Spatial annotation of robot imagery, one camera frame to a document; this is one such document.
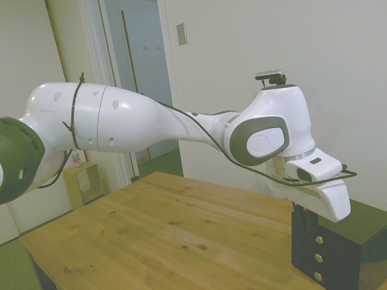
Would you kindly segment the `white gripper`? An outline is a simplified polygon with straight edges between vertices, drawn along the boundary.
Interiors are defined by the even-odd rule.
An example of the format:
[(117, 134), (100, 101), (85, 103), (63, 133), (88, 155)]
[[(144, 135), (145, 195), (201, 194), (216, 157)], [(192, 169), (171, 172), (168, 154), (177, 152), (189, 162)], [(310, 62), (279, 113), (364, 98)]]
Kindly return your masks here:
[(268, 186), (275, 194), (295, 203), (294, 229), (301, 233), (315, 231), (317, 214), (332, 222), (339, 222), (351, 213), (348, 190), (342, 180), (303, 187), (269, 181)]

